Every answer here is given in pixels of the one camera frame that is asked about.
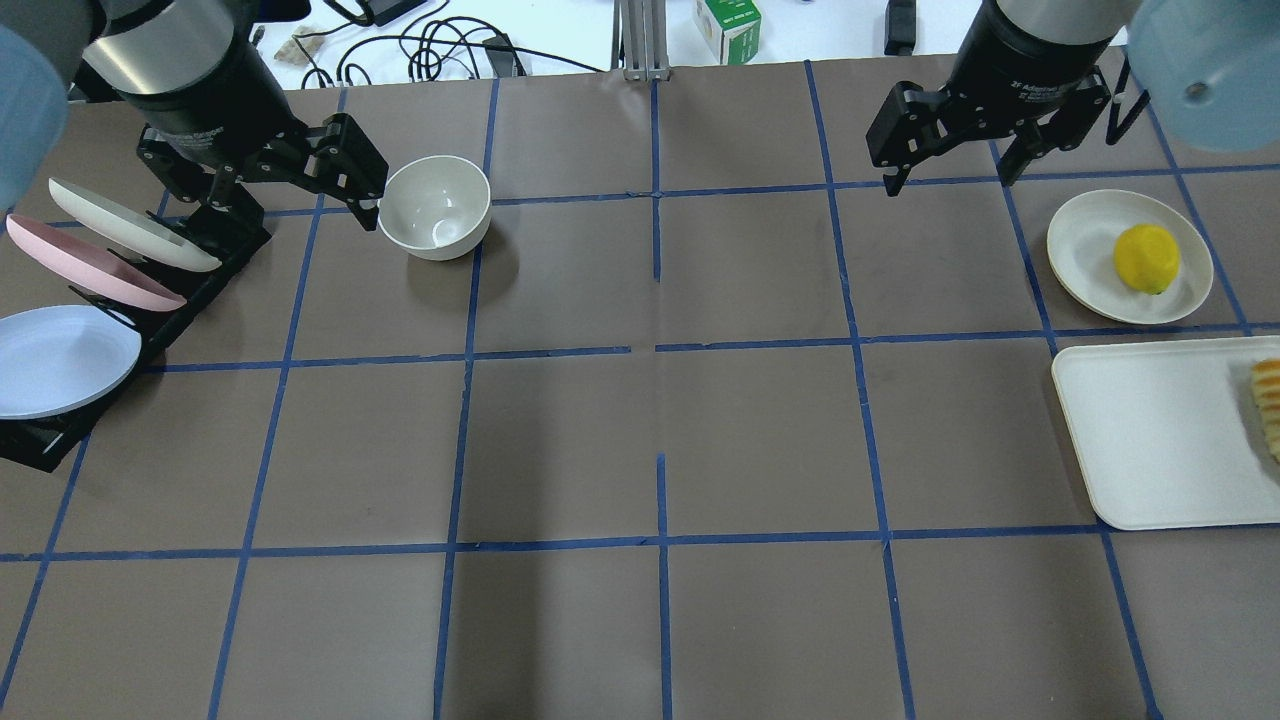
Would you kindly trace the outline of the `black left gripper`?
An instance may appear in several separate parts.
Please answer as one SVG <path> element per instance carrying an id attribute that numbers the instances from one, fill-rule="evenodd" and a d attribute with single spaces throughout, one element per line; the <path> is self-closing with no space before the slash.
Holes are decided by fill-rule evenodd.
<path id="1" fill-rule="evenodd" d="M 261 225 L 262 206 L 241 181 L 288 183 L 342 201 L 364 231 L 378 228 L 389 167 L 352 115 L 303 123 L 246 40 L 195 67 L 200 77 L 178 88 L 116 88 L 148 123 L 137 156 L 172 196 Z"/>

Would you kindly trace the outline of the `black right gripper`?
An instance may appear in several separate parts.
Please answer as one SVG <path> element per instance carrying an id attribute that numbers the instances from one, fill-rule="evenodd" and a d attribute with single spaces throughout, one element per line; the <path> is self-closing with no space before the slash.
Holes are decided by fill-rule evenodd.
<path id="1" fill-rule="evenodd" d="M 965 135 L 1014 132 L 997 163 L 1002 187 L 1046 154 L 1078 147 L 1111 100 L 1096 68 L 1111 40 L 1066 42 L 1014 19 L 1004 5 L 982 5 L 943 87 L 897 82 L 870 123 L 867 147 L 884 170 L 884 192 L 899 196 L 913 168 L 950 152 Z"/>

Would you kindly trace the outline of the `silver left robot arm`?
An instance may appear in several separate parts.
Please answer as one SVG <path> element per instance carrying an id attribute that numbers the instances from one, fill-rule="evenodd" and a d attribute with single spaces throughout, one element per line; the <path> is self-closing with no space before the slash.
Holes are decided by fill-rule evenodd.
<path id="1" fill-rule="evenodd" d="M 3 209 L 35 183 L 91 70 L 146 120 L 137 147 L 182 202 L 238 211 L 242 184 L 291 184 L 343 202 L 378 225 L 388 165 L 358 123 L 338 113 L 305 124 L 250 31 L 256 1 L 5 1 Z"/>

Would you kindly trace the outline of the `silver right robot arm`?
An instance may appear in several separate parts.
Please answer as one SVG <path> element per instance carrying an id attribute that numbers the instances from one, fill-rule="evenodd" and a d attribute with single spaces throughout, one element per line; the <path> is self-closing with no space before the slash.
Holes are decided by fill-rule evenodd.
<path id="1" fill-rule="evenodd" d="M 1275 1 L 983 1 L 940 88 L 888 91 L 870 161 L 893 197 L 923 161 L 1006 138 L 1011 186 L 1102 114 L 1116 143 L 1147 108 L 1194 149 L 1261 149 L 1277 140 L 1277 23 Z"/>

